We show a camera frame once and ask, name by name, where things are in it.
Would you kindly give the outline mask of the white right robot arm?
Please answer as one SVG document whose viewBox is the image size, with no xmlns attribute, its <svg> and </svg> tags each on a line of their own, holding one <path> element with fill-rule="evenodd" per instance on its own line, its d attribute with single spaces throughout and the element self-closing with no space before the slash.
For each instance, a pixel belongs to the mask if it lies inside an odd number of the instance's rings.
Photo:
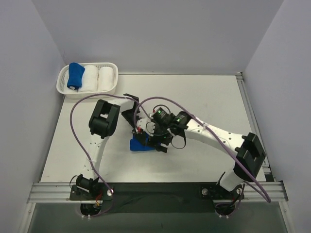
<svg viewBox="0 0 311 233">
<path fill-rule="evenodd" d="M 171 136 L 195 140 L 226 152 L 234 166 L 224 173 L 216 185 L 216 195 L 226 199 L 242 182 L 257 183 L 256 177 L 266 158 L 259 137 L 254 133 L 237 134 L 217 128 L 186 111 L 168 114 L 163 108 L 154 110 L 151 120 Z"/>
</svg>

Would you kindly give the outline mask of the blue towel pile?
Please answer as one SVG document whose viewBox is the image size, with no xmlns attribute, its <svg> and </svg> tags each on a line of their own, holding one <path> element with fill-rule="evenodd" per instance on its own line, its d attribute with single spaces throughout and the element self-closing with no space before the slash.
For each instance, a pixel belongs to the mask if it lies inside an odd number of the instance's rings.
<svg viewBox="0 0 311 233">
<path fill-rule="evenodd" d="M 153 151 L 154 147 L 151 147 L 148 142 L 149 135 L 146 133 L 133 133 L 132 138 L 129 141 L 130 151 L 143 152 Z"/>
</svg>

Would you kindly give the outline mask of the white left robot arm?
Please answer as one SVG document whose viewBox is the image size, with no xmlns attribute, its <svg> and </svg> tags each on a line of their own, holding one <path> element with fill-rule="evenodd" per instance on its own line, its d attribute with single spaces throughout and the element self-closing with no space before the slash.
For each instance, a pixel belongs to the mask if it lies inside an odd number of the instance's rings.
<svg viewBox="0 0 311 233">
<path fill-rule="evenodd" d="M 99 180 L 102 181 L 102 184 L 107 189 L 110 189 L 110 186 L 99 174 L 105 146 L 116 130 L 119 115 L 122 115 L 132 127 L 135 127 L 134 120 L 138 117 L 134 111 L 139 104 L 139 98 L 129 94 L 124 94 L 120 97 L 114 96 L 112 100 L 108 101 L 98 100 L 88 123 L 91 137 L 88 149 L 85 149 L 74 131 L 72 118 L 77 105 L 91 97 L 93 95 L 77 101 L 69 115 L 69 124 L 73 136 L 86 154 L 86 163 L 76 179 L 76 186 L 87 200 L 92 200 L 100 194 L 101 186 Z"/>
</svg>

